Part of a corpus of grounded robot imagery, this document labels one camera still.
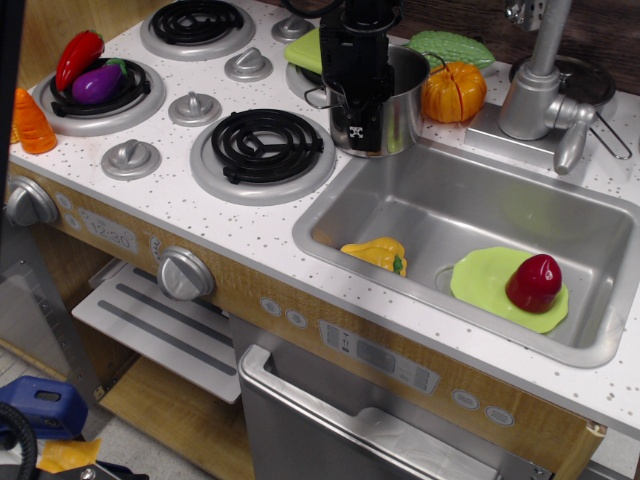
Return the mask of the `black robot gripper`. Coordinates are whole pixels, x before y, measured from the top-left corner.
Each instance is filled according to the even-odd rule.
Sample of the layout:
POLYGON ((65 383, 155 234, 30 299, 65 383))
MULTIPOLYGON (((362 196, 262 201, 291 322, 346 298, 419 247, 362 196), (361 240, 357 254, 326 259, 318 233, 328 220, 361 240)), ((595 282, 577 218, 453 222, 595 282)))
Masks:
POLYGON ((387 32, 402 18, 401 1, 338 1, 321 16, 322 78, 344 96, 349 151, 381 149, 383 105, 394 80, 387 32))

